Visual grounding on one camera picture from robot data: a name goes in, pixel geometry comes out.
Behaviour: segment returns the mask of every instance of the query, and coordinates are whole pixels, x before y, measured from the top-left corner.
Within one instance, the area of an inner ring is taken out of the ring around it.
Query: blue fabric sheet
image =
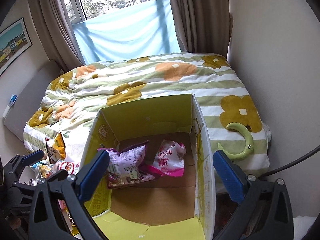
[[[169,0],[153,0],[74,24],[85,63],[181,52]]]

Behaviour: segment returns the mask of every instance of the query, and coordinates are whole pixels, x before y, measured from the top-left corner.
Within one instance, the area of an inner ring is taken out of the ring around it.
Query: brown cardboard
[[[112,212],[124,219],[148,225],[164,225],[194,217],[196,168],[188,133],[132,138],[121,141],[119,150],[149,140],[145,160],[152,164],[163,139],[185,145],[183,176],[163,176],[131,187],[114,189],[111,197]]]

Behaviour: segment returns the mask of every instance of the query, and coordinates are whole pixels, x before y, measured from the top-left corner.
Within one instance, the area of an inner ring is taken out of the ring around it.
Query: black cable
[[[259,178],[263,178],[263,177],[266,177],[266,176],[270,176],[270,175],[273,175],[273,174],[276,174],[277,172],[279,171],[283,171],[283,170],[286,170],[287,168],[290,168],[300,162],[303,162],[304,160],[308,159],[309,157],[311,157],[312,155],[316,154],[318,151],[320,151],[320,145],[318,145],[316,148],[314,148],[312,151],[308,152],[307,154],[303,155],[302,157],[298,158],[297,160],[285,165],[285,166],[282,166],[280,168],[277,168],[275,170],[272,170],[272,171],[268,171],[264,174],[262,174]]]

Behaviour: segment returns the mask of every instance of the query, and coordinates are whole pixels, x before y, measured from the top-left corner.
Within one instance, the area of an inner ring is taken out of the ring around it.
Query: round logo on box
[[[109,132],[108,132],[108,128],[106,127],[106,125],[102,124],[99,126],[98,134],[99,134],[99,137],[102,141],[108,140]]]

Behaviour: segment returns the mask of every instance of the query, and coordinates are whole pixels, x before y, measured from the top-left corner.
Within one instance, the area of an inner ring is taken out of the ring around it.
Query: white flower center
[[[241,115],[247,115],[248,113],[247,113],[247,109],[244,109],[244,108],[240,108],[239,109],[239,113],[241,114]]]

